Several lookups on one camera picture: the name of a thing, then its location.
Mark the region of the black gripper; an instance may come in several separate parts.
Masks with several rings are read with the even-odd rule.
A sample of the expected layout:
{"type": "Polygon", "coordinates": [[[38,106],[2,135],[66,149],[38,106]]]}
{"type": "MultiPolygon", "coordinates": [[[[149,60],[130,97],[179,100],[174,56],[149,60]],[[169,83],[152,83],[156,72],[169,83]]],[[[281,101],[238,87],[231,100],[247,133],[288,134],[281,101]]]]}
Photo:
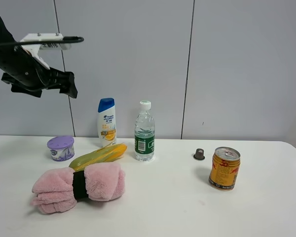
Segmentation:
{"type": "Polygon", "coordinates": [[[77,98],[77,88],[74,82],[73,72],[62,72],[54,68],[49,70],[46,68],[40,69],[40,81],[43,89],[59,89],[59,93],[66,94],[71,98],[77,98]]]}

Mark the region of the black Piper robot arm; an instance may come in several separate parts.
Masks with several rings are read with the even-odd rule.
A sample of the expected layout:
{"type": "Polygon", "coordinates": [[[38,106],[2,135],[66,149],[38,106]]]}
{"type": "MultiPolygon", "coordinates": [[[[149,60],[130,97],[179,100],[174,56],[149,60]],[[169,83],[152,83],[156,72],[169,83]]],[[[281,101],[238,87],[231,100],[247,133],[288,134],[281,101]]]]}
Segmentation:
{"type": "Polygon", "coordinates": [[[0,69],[1,81],[11,85],[14,93],[41,97],[44,89],[57,89],[61,94],[77,97],[72,72],[50,67],[38,54],[43,49],[70,49],[74,43],[83,42],[82,37],[53,34],[27,34],[16,41],[0,17],[0,69]]]}

